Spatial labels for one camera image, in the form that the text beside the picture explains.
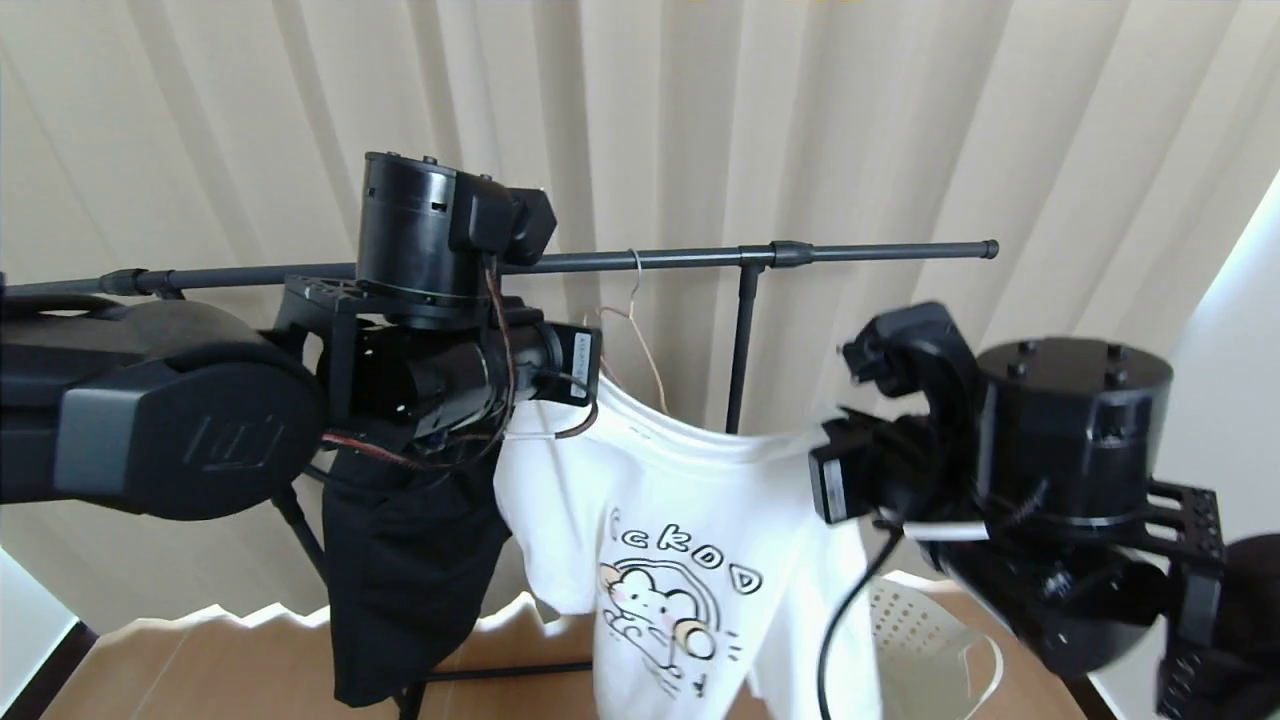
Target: white laundry basket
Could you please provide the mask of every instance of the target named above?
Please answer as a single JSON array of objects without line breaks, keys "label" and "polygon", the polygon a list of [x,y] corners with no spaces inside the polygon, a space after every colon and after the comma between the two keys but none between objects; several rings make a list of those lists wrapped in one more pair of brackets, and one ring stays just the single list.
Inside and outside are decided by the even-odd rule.
[{"label": "white laundry basket", "polygon": [[[884,720],[968,720],[1004,676],[1000,647],[892,577],[876,578],[868,588]],[[996,666],[986,689],[975,692],[968,657],[984,641]]]}]

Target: shirt sleeve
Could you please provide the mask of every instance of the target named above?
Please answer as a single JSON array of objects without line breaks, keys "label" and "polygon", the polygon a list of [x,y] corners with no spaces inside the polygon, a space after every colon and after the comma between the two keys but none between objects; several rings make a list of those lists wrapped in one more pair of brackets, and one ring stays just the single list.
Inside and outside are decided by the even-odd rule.
[{"label": "shirt sleeve", "polygon": [[609,474],[609,448],[593,429],[567,439],[522,438],[579,424],[588,410],[531,401],[516,407],[494,473],[503,520],[520,544],[534,594],[564,615],[595,606],[596,552]]},{"label": "shirt sleeve", "polygon": [[[814,519],[791,582],[751,669],[753,693],[778,720],[818,712],[818,653],[827,623],[867,568],[856,523],[828,528]],[[827,659],[832,717],[881,717],[879,674],[869,592],[845,612]]]}]

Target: curtain fold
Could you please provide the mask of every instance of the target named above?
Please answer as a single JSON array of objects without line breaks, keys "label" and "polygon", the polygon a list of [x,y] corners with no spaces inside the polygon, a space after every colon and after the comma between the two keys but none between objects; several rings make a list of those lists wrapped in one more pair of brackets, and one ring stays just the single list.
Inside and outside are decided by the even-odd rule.
[{"label": "curtain fold", "polygon": [[[4,3],[0,100],[13,282],[349,260],[370,150],[547,188],[552,251],[1001,242],[992,261],[765,272],[742,429],[774,432],[837,401],[911,406],[851,388],[833,351],[909,302],[946,302],[975,347],[1083,333],[1167,354],[1280,168],[1280,4]],[[577,322],[625,304],[632,282],[518,277],[507,292]],[[673,414],[713,429],[736,295],[733,270],[664,270],[644,274],[636,304]],[[279,300],[192,297],[259,325]],[[654,401],[639,345],[605,331],[611,366]],[[76,506],[4,510],[33,512],[110,524]],[[288,542],[264,521],[225,523],[244,548]],[[18,524],[0,537],[24,564],[74,565],[78,546],[24,543]],[[128,528],[115,541],[143,553],[161,536],[204,542]],[[214,571],[234,583],[251,555]],[[174,575],[164,600],[116,585],[105,605],[323,601],[315,583],[252,573],[259,591]],[[99,630],[137,614],[60,582]]]}]

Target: white shirt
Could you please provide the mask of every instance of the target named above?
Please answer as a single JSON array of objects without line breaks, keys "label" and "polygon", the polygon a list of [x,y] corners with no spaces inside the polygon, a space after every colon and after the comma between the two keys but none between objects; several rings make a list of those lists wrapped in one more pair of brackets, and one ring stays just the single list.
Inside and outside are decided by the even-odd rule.
[{"label": "white shirt", "polygon": [[[599,418],[518,406],[494,484],[534,593],[595,615],[603,720],[723,717],[744,679],[780,720],[818,717],[823,630],[867,565],[854,523],[813,507],[818,428],[773,437],[703,430],[600,378]],[[868,598],[846,614],[828,660],[832,716],[881,716]]]}]

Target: black cloth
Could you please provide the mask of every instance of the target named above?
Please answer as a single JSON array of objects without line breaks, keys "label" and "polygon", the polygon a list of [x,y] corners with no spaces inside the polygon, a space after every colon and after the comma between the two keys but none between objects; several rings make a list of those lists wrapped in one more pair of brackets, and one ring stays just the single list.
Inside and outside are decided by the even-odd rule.
[{"label": "black cloth", "polygon": [[323,512],[338,701],[392,697],[471,633],[511,537],[493,493],[497,456],[413,473],[339,452]]}]

